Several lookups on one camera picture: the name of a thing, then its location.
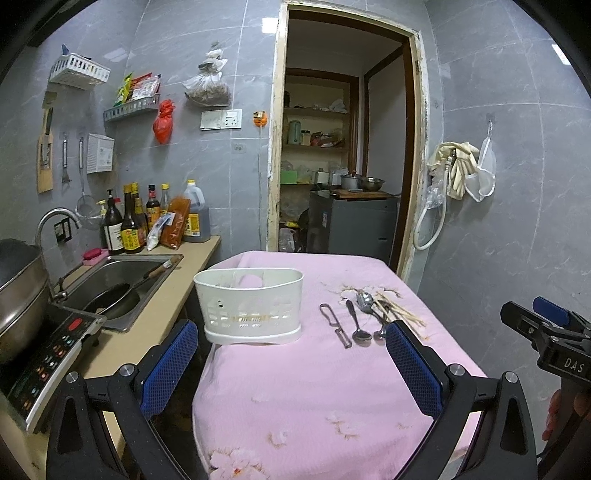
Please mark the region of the ornate handle steel spoon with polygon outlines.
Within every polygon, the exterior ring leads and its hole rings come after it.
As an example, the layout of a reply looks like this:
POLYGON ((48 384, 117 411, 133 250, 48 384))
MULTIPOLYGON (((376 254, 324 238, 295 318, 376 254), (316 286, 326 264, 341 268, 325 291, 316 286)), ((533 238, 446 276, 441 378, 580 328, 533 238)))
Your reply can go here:
POLYGON ((370 343, 372 343, 373 336, 361 328, 358 315, 356 315, 356 308, 353 306, 353 302, 351 300, 346 300, 346 309, 348 309, 349 315, 351 315, 353 323, 355 323, 355 330, 353 331, 352 335, 353 341, 356 343, 356 345, 361 347, 369 347, 370 343))

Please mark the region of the wooden chopstick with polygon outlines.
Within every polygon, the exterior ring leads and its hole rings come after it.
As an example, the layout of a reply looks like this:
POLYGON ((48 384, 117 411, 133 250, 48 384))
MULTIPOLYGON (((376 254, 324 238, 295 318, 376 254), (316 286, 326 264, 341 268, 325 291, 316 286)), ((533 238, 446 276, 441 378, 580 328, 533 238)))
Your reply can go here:
POLYGON ((424 325, 420 318, 397 303, 394 303, 394 301, 390 300, 384 295, 378 295, 376 299, 377 302, 380 302, 388 310, 388 315, 391 318, 404 321, 408 325, 414 325, 418 327, 422 327, 424 325))
POLYGON ((382 306, 385 306, 390 312, 393 313, 394 317, 399 320, 405 321, 408 325, 425 328, 427 323, 420 319, 417 315, 408 311, 405 307, 391 300, 382 292, 377 293, 377 298, 382 306))

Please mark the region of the large steel spoon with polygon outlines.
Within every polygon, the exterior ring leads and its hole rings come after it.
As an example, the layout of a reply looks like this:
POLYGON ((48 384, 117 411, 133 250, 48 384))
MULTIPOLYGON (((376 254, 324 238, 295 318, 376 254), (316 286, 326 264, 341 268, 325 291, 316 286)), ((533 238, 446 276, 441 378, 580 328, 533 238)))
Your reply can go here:
POLYGON ((375 300, 370 293, 363 290, 356 292, 356 305, 363 313, 374 316, 380 323, 384 321, 383 317, 375 310, 375 300))

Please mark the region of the white plastic utensil caddy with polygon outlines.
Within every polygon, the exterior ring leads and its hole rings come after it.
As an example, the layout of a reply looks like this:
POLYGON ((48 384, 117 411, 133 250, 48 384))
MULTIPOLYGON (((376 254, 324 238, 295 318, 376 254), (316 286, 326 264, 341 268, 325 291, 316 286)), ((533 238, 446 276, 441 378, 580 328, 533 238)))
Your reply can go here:
POLYGON ((207 340, 287 344, 301 338, 304 274, 291 268, 208 269, 193 277, 207 340))

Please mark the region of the steel fork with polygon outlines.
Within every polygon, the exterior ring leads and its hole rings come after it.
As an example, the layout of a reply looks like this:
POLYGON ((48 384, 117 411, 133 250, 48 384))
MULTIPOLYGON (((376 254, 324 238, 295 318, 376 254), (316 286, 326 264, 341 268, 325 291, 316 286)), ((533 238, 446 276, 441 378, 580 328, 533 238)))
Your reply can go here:
POLYGON ((374 333, 374 339, 377 342, 385 341, 387 335, 387 328, 390 325, 388 310, 380 302, 375 302, 373 306, 373 311, 376 313, 377 318, 380 322, 380 329, 374 333))

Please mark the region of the pink floral tablecloth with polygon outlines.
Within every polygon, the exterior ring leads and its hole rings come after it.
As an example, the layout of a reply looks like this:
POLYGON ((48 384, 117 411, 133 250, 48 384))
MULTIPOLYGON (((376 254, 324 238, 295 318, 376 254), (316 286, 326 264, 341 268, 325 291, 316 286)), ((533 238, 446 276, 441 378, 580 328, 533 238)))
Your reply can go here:
POLYGON ((216 346, 192 402, 193 437, 212 479, 391 479, 431 426, 387 349, 345 349, 318 306, 355 330, 346 300, 382 292, 427 323, 424 342, 447 363, 481 370, 419 297, 382 261, 250 251, 231 267, 304 274, 303 334, 286 345, 216 346))

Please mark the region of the stainless steel sink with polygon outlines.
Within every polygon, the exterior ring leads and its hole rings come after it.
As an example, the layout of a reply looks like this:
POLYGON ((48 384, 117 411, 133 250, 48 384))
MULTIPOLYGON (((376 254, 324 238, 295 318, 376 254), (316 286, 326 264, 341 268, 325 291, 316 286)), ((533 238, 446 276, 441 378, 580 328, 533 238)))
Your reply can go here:
MULTIPOLYGON (((133 284, 137 282, 146 273, 157 268, 173 255, 178 254, 108 256, 83 273, 63 291, 56 293, 53 302, 58 306, 83 311, 83 308, 103 291, 120 283, 133 284)), ((113 319, 107 319, 104 316, 106 321, 103 328, 116 332, 127 332, 167 277, 177 269, 179 263, 157 279, 140 286, 137 289, 139 302, 131 311, 113 319)))

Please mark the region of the induction cooktop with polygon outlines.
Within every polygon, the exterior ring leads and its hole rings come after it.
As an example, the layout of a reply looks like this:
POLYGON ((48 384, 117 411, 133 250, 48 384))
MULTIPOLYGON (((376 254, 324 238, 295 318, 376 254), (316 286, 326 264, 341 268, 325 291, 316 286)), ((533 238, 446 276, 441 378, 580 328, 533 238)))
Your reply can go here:
POLYGON ((1 366, 1 393, 18 428, 28 435, 44 429, 62 379, 98 344, 106 318, 48 304, 31 342, 1 366))

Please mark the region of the white mesh bag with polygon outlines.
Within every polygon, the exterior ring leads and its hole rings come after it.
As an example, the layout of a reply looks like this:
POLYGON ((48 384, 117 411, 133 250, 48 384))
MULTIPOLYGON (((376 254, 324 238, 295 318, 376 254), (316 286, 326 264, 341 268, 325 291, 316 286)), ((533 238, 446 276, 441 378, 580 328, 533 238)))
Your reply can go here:
POLYGON ((492 196, 496 187, 497 164, 492 142, 493 129, 494 120, 489 117, 487 136, 480 148, 476 170, 465 177, 466 191, 477 203, 492 196))

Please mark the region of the orange spice bag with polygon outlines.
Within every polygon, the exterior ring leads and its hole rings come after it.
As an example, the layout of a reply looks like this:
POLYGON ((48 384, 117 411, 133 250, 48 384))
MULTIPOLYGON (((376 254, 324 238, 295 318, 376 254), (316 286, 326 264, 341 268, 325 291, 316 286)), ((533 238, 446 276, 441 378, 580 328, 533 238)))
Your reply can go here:
POLYGON ((185 223, 190 211, 190 201, 183 197, 174 197, 168 208, 168 214, 172 217, 167 220, 162 229, 159 243, 165 247, 176 250, 181 242, 185 231, 185 223))

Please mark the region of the dark soy sauce bottle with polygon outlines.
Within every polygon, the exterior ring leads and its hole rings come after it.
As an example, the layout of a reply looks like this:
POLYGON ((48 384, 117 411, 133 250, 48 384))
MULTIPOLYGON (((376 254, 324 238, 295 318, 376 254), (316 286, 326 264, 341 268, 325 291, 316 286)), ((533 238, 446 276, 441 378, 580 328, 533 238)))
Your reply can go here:
POLYGON ((124 216, 121 224, 121 238, 126 253, 139 253, 144 247, 142 230, 134 218, 134 200, 130 184, 123 185, 124 216))

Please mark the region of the dark grey cabinet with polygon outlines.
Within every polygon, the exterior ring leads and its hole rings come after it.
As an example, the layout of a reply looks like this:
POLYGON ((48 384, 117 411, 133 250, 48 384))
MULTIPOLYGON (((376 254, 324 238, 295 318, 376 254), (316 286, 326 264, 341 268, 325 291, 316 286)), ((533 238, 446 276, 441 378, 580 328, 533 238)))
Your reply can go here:
POLYGON ((367 256, 390 261, 399 201, 339 199, 314 191, 308 203, 308 253, 367 256))

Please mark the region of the large dark oil jug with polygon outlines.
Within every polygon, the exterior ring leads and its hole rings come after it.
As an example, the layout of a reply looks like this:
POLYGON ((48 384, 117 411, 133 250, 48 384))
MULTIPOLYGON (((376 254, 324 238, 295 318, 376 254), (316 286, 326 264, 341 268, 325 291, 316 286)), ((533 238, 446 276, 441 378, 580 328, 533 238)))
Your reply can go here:
POLYGON ((190 243, 204 243, 211 238, 211 219, 204 192, 197 183, 187 181, 183 197, 189 200, 189 213, 185 223, 183 240, 190 243))

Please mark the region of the steel wok with lid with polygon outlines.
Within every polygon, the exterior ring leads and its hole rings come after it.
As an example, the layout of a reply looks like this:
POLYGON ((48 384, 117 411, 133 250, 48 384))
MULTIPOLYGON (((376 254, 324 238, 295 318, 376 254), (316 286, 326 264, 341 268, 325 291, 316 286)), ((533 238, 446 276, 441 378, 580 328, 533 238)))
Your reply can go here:
POLYGON ((49 301, 42 250, 16 239, 1 240, 1 363, 32 340, 49 301))

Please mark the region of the white salt packet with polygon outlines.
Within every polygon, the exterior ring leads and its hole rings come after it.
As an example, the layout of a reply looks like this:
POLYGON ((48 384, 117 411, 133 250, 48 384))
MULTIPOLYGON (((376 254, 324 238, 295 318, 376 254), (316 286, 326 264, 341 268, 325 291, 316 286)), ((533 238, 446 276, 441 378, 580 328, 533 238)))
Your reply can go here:
POLYGON ((164 227, 172 224, 174 216, 174 212, 168 212, 155 221, 146 239, 146 248, 148 251, 153 250, 159 244, 164 227))

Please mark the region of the pump top sauce bottle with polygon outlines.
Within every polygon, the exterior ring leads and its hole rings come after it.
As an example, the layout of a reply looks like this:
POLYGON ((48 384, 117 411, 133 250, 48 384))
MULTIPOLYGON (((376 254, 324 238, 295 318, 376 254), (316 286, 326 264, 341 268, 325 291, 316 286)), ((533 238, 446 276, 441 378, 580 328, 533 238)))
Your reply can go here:
POLYGON ((124 252, 121 237, 122 216, 116 207, 112 190, 108 189, 106 213, 103 217, 103 232, 106 240, 107 250, 111 255, 124 252))

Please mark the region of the red cap sauce bottle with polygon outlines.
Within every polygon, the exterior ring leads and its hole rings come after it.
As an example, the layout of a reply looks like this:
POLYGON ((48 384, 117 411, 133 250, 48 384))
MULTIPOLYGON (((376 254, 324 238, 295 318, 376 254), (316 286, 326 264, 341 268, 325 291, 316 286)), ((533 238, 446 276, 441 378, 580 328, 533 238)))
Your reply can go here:
POLYGON ((160 203, 157 200, 156 187, 148 185, 148 200, 146 202, 147 226, 151 230, 156 221, 160 218, 160 203))

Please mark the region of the yellow cap clear bottle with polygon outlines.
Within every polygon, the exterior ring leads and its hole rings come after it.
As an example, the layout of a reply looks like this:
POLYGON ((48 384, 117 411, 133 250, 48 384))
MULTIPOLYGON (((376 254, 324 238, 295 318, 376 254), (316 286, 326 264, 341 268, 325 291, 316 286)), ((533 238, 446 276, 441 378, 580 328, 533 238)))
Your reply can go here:
POLYGON ((161 199, 160 199, 160 215, 163 216, 168 212, 170 203, 169 184, 161 184, 161 199))

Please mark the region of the hanging mesh strainer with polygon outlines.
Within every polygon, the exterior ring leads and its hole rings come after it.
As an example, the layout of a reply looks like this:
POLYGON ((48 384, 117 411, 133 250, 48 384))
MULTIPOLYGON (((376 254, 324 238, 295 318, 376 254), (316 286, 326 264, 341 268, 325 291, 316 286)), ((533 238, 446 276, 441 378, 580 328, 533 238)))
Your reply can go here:
POLYGON ((77 201, 75 212, 79 218, 85 221, 95 220, 100 217, 100 208, 94 198, 85 192, 84 180, 84 138, 78 141, 78 171, 81 183, 81 195, 77 201))

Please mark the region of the steel bowl on cabinet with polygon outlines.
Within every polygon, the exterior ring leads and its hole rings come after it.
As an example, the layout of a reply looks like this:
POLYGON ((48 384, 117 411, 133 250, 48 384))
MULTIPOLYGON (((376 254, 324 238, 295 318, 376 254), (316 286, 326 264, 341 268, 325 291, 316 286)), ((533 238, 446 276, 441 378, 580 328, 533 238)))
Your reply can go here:
POLYGON ((376 177, 360 177, 359 186, 363 191, 378 192, 384 186, 385 181, 376 177))

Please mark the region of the hanging steel peeler tool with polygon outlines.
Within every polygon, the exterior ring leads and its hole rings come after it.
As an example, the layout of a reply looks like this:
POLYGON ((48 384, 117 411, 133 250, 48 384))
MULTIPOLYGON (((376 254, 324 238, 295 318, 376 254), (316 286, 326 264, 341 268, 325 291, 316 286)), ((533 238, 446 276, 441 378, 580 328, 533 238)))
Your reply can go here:
POLYGON ((68 134, 62 133, 62 147, 61 147, 61 181, 63 184, 70 183, 68 173, 68 134))

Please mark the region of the wooden cutting board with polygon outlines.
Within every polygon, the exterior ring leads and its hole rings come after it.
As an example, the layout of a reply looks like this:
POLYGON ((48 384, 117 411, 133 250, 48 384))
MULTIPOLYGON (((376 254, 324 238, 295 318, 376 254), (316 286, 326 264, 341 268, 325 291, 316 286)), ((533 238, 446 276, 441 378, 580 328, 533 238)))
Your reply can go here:
POLYGON ((57 93, 47 90, 42 103, 42 126, 37 142, 36 173, 37 193, 43 194, 53 189, 53 133, 51 130, 53 107, 57 93))

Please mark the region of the red plastic bag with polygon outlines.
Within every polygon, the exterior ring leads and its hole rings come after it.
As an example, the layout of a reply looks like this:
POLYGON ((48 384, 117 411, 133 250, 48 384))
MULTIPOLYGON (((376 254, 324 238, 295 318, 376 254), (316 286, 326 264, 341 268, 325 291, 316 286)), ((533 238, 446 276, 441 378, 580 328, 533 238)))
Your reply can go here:
POLYGON ((158 115, 152 125, 154 137, 159 144, 169 142, 173 129, 174 108, 175 105, 170 99, 162 101, 159 105, 158 115))

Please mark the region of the wooden door frame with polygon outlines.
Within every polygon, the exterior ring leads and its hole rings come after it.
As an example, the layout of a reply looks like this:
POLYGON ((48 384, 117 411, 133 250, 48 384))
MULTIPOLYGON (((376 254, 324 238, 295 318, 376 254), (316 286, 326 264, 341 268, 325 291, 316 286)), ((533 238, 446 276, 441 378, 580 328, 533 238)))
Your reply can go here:
POLYGON ((280 3, 276 22, 274 44, 273 85, 269 116, 269 166, 267 167, 267 240, 266 250, 279 248, 280 223, 280 160, 283 149, 283 95, 287 69, 287 36, 290 13, 301 11, 310 14, 331 15, 341 22, 351 22, 356 29, 377 29, 382 36, 394 36, 402 44, 402 56, 406 69, 407 121, 406 160, 404 185, 407 192, 399 219, 404 222, 404 234, 394 244, 400 247, 396 267, 397 275, 409 282, 413 273, 415 255, 413 232, 418 226, 425 185, 426 163, 429 157, 428 142, 431 127, 431 92, 428 62, 423 33, 396 20, 363 12, 351 7, 322 1, 283 1, 280 3))

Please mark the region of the white wall box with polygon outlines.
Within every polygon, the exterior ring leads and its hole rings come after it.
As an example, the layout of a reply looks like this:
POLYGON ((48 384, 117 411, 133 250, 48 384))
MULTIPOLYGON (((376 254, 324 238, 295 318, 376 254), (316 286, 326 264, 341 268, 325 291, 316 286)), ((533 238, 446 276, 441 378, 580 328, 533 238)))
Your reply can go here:
POLYGON ((86 173, 107 173, 113 167, 114 140, 108 136, 89 133, 87 139, 86 173))

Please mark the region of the white wall socket panel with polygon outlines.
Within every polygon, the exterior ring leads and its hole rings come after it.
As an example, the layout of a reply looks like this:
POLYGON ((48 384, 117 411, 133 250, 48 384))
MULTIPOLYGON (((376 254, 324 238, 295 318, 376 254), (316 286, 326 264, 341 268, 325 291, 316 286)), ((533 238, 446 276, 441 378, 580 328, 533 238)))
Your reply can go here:
POLYGON ((201 112, 202 131, 242 128, 242 109, 207 110, 201 112))

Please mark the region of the grey wall shelf rack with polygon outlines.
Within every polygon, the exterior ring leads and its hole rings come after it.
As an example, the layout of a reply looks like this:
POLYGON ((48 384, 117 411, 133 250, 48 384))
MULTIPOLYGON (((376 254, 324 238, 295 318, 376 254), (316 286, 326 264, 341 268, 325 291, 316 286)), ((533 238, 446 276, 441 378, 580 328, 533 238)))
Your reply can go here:
POLYGON ((103 112, 103 121, 105 123, 114 122, 138 114, 157 111, 159 108, 159 103, 159 93, 156 93, 150 97, 132 100, 105 110, 103 112))

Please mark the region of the orange wall hook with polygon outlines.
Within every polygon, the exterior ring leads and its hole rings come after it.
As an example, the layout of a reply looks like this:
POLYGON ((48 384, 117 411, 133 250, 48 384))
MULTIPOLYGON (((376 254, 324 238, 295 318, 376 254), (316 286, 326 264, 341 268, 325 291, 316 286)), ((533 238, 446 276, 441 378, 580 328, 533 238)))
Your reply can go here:
POLYGON ((266 111, 257 110, 252 114, 253 125, 257 128, 263 128, 267 125, 267 114, 266 111))

